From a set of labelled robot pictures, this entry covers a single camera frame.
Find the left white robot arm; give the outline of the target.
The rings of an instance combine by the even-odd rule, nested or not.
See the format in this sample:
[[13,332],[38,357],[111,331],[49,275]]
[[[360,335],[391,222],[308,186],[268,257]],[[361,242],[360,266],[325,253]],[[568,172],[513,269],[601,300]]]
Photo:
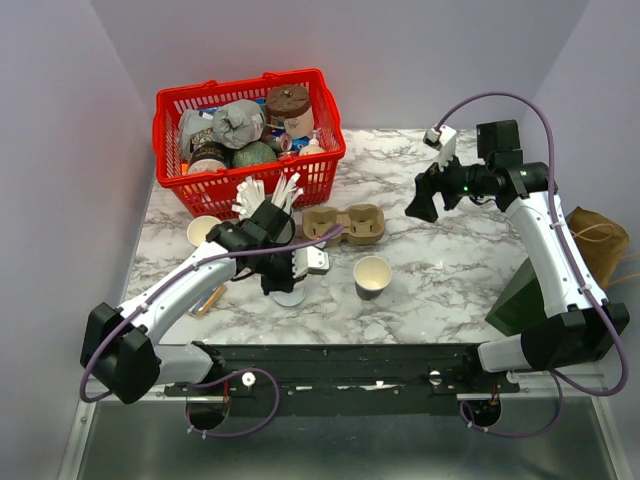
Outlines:
[[91,378],[125,404],[172,383],[214,393],[222,380],[214,357],[194,341],[164,345],[162,338],[201,298],[244,271],[259,275],[265,292],[292,290],[294,235],[291,213],[265,200],[244,220],[213,225],[195,251],[148,290],[117,307],[96,306],[80,354],[81,399],[94,400],[87,392]]

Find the brown pulp cup carrier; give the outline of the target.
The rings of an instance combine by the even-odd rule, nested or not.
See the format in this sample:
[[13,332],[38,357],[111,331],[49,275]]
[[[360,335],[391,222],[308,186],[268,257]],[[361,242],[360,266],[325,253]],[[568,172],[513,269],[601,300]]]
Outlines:
[[385,217],[382,209],[373,204],[358,204],[339,210],[334,207],[317,206],[304,211],[302,231],[305,238],[322,237],[335,225],[343,226],[342,232],[327,240],[327,246],[347,242],[352,245],[372,245],[385,233]]

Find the grey wrapped package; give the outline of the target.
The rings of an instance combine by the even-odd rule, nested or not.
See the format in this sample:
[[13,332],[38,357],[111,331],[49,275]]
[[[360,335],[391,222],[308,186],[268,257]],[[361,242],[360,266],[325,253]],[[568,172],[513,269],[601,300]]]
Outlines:
[[219,107],[213,114],[213,140],[233,150],[262,138],[266,114],[253,100],[240,99]]

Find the red plastic shopping basket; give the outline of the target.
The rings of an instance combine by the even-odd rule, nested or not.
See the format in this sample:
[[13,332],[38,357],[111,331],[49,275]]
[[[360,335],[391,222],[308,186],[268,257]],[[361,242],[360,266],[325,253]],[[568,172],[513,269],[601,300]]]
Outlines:
[[[266,96],[271,88],[283,84],[298,84],[308,90],[314,127],[318,131],[320,147],[324,149],[322,153],[254,167],[193,175],[186,173],[180,148],[179,120],[187,108],[221,106],[240,99],[253,100]],[[298,173],[297,186],[303,189],[303,194],[293,203],[295,208],[327,201],[338,162],[346,153],[338,106],[323,72],[317,68],[265,72],[256,78],[224,83],[208,80],[163,89],[156,94],[152,145],[159,185],[171,190],[193,216],[212,215],[222,220],[237,216],[232,204],[236,199],[237,186],[248,176],[262,180],[265,191],[271,194],[282,174]]]

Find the white pump bottle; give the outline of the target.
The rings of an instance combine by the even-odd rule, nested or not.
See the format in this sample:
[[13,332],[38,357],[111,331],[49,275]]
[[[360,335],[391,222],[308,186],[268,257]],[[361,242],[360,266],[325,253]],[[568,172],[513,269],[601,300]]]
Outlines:
[[307,155],[312,155],[312,154],[320,154],[320,153],[324,153],[324,152],[325,152],[325,150],[320,145],[320,141],[319,141],[319,137],[318,137],[318,131],[314,130],[311,133],[311,137],[309,139],[308,144],[300,149],[299,155],[300,156],[307,156]]

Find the green glitter ball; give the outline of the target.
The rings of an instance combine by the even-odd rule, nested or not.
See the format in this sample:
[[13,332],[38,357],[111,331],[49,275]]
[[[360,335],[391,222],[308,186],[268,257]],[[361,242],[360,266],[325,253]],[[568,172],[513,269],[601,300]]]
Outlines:
[[248,168],[276,161],[276,153],[270,146],[262,141],[255,141],[234,151],[231,166],[234,169]]

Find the orange sponge blue label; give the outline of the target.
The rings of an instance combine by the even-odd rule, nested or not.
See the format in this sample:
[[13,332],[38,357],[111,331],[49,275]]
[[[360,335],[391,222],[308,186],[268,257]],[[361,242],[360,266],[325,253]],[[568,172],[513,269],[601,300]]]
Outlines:
[[203,317],[224,295],[226,292],[226,286],[221,285],[216,290],[210,292],[208,295],[203,296],[196,304],[188,311],[189,315],[194,318]]

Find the brown paper bag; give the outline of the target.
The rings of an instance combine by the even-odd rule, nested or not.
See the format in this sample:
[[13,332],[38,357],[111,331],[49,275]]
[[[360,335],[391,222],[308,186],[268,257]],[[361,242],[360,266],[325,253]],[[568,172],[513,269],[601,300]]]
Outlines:
[[576,207],[568,216],[571,235],[591,275],[602,289],[638,278],[634,273],[613,280],[621,262],[638,260],[639,254],[629,254],[630,237],[626,230],[609,218],[581,207]]

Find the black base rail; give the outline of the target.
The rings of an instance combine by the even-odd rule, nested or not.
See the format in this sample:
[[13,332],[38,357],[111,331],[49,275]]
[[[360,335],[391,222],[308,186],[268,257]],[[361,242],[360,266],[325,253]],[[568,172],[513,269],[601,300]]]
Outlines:
[[206,384],[176,383],[169,397],[201,404],[229,394],[233,416],[454,415],[458,398],[517,393],[486,373],[474,344],[207,345]]

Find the black paper coffee cup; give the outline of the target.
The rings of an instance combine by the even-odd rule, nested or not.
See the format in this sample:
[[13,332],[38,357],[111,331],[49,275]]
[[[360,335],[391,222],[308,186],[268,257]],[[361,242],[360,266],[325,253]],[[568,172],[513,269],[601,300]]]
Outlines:
[[366,256],[353,268],[356,293],[363,300],[373,300],[391,283],[392,269],[382,258]]

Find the brown lid cream tub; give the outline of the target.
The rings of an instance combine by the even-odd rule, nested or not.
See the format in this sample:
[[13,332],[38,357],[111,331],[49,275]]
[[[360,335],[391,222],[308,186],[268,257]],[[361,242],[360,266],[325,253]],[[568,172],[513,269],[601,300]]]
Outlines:
[[311,97],[304,86],[284,84],[272,88],[265,107],[270,123],[283,127],[293,139],[309,136],[314,130]]

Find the stack of paper cups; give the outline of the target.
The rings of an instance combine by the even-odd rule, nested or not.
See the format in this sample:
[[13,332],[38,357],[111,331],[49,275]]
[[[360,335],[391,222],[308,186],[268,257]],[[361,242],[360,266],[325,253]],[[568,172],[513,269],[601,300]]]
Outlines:
[[187,240],[194,247],[199,247],[206,241],[207,234],[212,228],[221,224],[221,221],[214,216],[203,215],[192,220],[186,231]]

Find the small metal can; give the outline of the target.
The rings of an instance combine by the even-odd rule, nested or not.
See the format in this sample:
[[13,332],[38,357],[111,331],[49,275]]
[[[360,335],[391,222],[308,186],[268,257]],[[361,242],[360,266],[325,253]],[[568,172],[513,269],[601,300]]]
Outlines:
[[293,139],[286,132],[282,132],[281,134],[277,135],[275,142],[278,152],[288,152],[292,149]]

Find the stack of white lids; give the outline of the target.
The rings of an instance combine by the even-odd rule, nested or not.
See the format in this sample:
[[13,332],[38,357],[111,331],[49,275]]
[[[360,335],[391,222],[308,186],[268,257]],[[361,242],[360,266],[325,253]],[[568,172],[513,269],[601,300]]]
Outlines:
[[273,300],[283,307],[295,307],[299,305],[306,296],[306,289],[304,284],[296,284],[290,293],[286,292],[273,292],[271,297]]

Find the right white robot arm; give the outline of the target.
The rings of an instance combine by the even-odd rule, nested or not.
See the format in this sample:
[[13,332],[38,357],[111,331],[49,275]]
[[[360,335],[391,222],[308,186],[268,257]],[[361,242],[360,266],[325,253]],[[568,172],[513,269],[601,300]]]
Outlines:
[[544,319],[521,333],[481,344],[477,357],[460,367],[462,384],[480,392],[494,383],[496,372],[545,371],[602,359],[628,325],[629,312],[625,305],[609,302],[582,259],[548,166],[524,161],[514,120],[477,126],[478,164],[461,164],[456,137],[456,130],[445,125],[425,133],[424,143],[437,156],[416,176],[406,215],[435,222],[435,195],[442,197],[447,211],[464,197],[493,198],[521,237],[545,312]]

